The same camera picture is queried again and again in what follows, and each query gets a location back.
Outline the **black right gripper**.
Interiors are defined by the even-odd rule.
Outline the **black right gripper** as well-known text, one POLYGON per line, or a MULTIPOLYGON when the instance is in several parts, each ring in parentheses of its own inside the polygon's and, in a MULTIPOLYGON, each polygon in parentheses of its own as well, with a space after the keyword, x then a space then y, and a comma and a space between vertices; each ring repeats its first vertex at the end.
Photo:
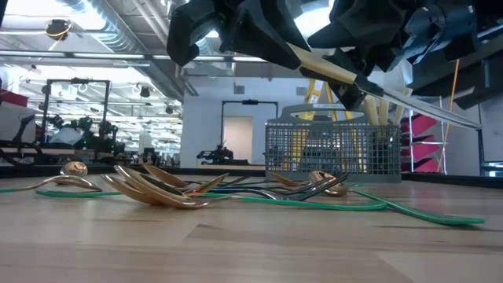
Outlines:
MULTIPOLYGON (((376 66, 370 51, 379 45, 388 45, 397 35, 406 14, 417 7, 417 0, 335 0, 329 14, 330 23, 312 34, 307 42, 314 48, 342 48, 354 46, 359 55, 355 64, 366 75, 376 66)), ((308 68, 300 73, 311 79, 329 84, 346 110, 355 110, 367 94, 382 97, 384 90, 356 71, 355 83, 342 83, 308 68)))

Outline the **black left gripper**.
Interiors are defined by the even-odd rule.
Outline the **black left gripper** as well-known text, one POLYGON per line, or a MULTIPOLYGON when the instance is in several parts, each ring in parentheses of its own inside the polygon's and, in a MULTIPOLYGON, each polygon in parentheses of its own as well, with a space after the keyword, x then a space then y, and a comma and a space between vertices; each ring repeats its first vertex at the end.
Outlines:
POLYGON ((185 66, 200 55, 196 43, 212 30, 218 32, 221 51, 259 57, 284 68, 300 66, 289 43, 310 51, 285 0, 189 0, 172 13, 167 54, 185 66))

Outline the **pile of gold spoons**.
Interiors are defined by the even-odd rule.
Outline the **pile of gold spoons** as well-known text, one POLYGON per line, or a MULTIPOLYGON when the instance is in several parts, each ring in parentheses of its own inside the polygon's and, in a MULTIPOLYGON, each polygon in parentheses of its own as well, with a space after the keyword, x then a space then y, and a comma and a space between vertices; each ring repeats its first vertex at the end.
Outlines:
POLYGON ((161 202, 162 205, 172 208, 198 209, 207 207, 217 201, 230 199, 337 211, 378 211, 387 207, 385 203, 380 201, 370 201, 358 204, 324 204, 308 202, 307 200, 284 200, 281 197, 275 197, 271 193, 251 189, 231 191, 230 193, 209 192, 187 196, 178 187, 162 182, 151 175, 146 175, 119 165, 114 166, 114 169, 122 178, 105 175, 103 179, 110 186, 113 186, 123 193, 133 193, 136 197, 143 195, 151 197, 161 202))

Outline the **red storage bin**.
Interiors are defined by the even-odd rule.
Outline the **red storage bin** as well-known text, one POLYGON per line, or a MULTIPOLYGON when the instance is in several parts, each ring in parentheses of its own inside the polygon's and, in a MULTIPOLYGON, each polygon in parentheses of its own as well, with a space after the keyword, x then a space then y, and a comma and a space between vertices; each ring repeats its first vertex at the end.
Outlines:
POLYGON ((430 129, 437 124, 435 119, 431 117, 414 114, 411 119, 408 117, 402 118, 400 120, 400 127, 403 134, 412 133, 412 136, 417 137, 423 134, 426 130, 430 129))
POLYGON ((425 135, 413 138, 413 144, 409 143, 409 138, 401 139, 401 155, 413 155, 415 161, 422 160, 440 148, 433 135, 425 135))
POLYGON ((413 172, 435 173, 438 171, 438 162, 434 158, 424 158, 414 162, 413 165, 410 162, 401 164, 402 172, 411 172, 411 168, 413 168, 413 172))

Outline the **pale door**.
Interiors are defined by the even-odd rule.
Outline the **pale door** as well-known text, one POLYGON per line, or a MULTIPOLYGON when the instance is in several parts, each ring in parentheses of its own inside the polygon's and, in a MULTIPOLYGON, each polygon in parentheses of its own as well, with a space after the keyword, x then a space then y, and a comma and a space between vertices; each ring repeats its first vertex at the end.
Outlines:
POLYGON ((250 116, 224 118, 224 145, 237 160, 252 162, 253 119, 250 116))

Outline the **white metal shelf rack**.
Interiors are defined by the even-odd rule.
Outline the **white metal shelf rack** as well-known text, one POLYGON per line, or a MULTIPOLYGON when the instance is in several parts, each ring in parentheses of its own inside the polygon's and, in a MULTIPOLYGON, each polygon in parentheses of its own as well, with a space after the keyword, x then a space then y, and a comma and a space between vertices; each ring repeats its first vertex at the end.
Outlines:
MULTIPOLYGON (((409 119, 411 119, 412 115, 414 115, 414 114, 420 114, 420 113, 416 113, 413 110, 405 110, 402 118, 408 117, 409 119)), ((445 138, 444 129, 445 129, 445 123, 437 121, 436 125, 434 125, 433 127, 426 130, 423 134, 420 135, 420 136, 433 135, 435 140, 440 145, 440 148, 437 151, 435 151, 434 153, 425 157, 425 158, 434 158, 438 162, 438 171, 435 173, 432 173, 432 174, 444 174, 444 175, 446 174, 446 169, 445 169, 445 166, 446 166, 446 138, 445 138)), ((409 138, 409 143, 411 145, 413 144, 413 138, 415 138, 415 137, 412 136, 412 133, 403 134, 401 131, 401 139, 403 137, 409 138)), ((415 161, 413 159, 413 155, 411 153, 410 156, 402 156, 401 155, 401 162, 402 163, 410 162, 411 165, 413 165, 413 163, 417 162, 417 161, 415 161)), ((413 168, 411 168, 411 172, 402 172, 402 173, 420 173, 420 172, 413 172, 413 168)))

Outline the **black framed panel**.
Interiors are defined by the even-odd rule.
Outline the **black framed panel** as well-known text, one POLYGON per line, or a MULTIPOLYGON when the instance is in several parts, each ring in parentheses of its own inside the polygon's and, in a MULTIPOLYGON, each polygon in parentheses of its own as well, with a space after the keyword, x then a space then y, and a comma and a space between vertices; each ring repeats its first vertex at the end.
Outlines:
POLYGON ((503 95, 479 104, 479 171, 481 176, 503 178, 503 95))

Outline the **long fluorescent ceiling light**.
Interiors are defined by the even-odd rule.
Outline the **long fluorescent ceiling light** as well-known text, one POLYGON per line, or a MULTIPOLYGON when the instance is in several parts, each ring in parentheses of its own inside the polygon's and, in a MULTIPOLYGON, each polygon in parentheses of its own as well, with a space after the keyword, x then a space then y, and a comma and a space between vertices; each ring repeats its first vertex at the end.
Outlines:
MULTIPOLYGON (((121 61, 170 61, 168 55, 139 54, 139 53, 77 53, 37 50, 0 50, 0 57, 42 57, 42 58, 74 58, 93 60, 121 60, 121 61)), ((265 63, 258 57, 247 56, 211 56, 195 57, 197 62, 233 62, 233 63, 265 63)))

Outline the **distant robot workstation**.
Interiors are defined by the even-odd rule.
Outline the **distant robot workstation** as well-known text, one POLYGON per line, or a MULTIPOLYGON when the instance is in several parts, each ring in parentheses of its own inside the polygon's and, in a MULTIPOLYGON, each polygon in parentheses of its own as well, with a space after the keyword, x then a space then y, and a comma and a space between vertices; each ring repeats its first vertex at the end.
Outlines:
POLYGON ((45 136, 42 127, 35 127, 35 140, 23 140, 28 125, 35 121, 35 115, 20 118, 20 127, 12 139, 0 139, 0 162, 15 167, 61 164, 65 160, 97 162, 113 165, 125 156, 125 144, 117 141, 119 128, 109 121, 98 125, 98 133, 91 128, 93 119, 85 116, 65 123, 59 115, 47 119, 56 128, 56 133, 45 136))

